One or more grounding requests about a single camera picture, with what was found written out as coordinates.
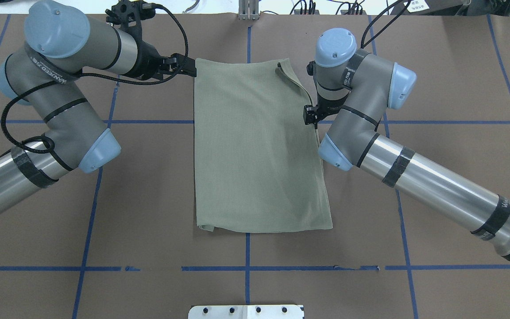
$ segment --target blue joint cap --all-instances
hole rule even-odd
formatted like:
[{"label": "blue joint cap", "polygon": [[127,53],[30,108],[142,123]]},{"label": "blue joint cap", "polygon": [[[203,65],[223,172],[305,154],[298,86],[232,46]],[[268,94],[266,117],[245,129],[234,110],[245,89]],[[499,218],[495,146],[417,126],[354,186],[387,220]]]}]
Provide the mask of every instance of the blue joint cap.
[{"label": "blue joint cap", "polygon": [[52,0],[33,4],[24,28],[31,48],[51,58],[74,55],[89,38],[88,17],[76,8]]},{"label": "blue joint cap", "polygon": [[92,147],[89,148],[84,158],[81,159],[78,167],[88,174],[116,158],[120,153],[121,147],[111,133],[111,130],[105,129],[93,143]]},{"label": "blue joint cap", "polygon": [[[7,65],[7,61],[1,64],[0,66],[0,91],[8,98],[14,99],[18,95],[13,91],[11,88],[11,85],[9,85],[9,81],[7,79],[7,76],[5,75],[5,66]],[[17,104],[20,105],[31,105],[28,101],[25,101],[23,99],[20,99],[17,101]]]},{"label": "blue joint cap", "polygon": [[389,89],[388,107],[390,109],[400,109],[413,91],[416,81],[416,73],[395,62],[391,78],[391,87]]},{"label": "blue joint cap", "polygon": [[333,28],[324,32],[316,42],[316,64],[334,67],[349,60],[358,49],[354,35],[344,28]]},{"label": "blue joint cap", "polygon": [[338,147],[336,147],[336,144],[332,142],[328,134],[324,136],[322,143],[320,143],[320,147],[318,148],[318,155],[320,155],[324,161],[343,171],[348,171],[353,166],[352,163],[350,163],[350,161],[348,161],[348,159],[342,154],[342,152],[340,152]]}]

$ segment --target folded cloth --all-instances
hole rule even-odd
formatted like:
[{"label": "folded cloth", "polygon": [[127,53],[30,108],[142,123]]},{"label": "folded cloth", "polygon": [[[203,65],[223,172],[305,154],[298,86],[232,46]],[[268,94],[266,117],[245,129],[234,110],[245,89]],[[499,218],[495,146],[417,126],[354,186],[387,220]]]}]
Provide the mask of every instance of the folded cloth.
[{"label": "folded cloth", "polygon": [[304,125],[310,95],[289,59],[196,59],[196,223],[235,232],[332,228],[318,135]]}]

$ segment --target gray robot arm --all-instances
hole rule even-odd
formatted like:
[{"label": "gray robot arm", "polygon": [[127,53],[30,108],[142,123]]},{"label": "gray robot arm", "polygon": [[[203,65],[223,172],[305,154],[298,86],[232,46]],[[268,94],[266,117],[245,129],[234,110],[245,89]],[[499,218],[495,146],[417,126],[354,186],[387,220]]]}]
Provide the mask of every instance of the gray robot arm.
[{"label": "gray robot arm", "polygon": [[357,166],[468,229],[510,261],[510,201],[376,132],[387,107],[400,109],[414,72],[356,48],[345,29],[331,29],[308,65],[318,105],[304,109],[306,124],[337,113],[318,153],[328,163]]},{"label": "gray robot arm", "polygon": [[38,139],[14,141],[16,146],[0,157],[0,213],[77,167],[89,173],[119,155],[119,143],[74,83],[82,67],[161,79],[157,83],[167,80],[162,80],[165,74],[196,76],[194,60],[186,54],[162,57],[142,41],[140,21],[154,16],[154,4],[120,0],[107,13],[108,22],[121,28],[52,0],[30,8],[26,44],[0,67],[0,90],[33,105],[49,130]]}]

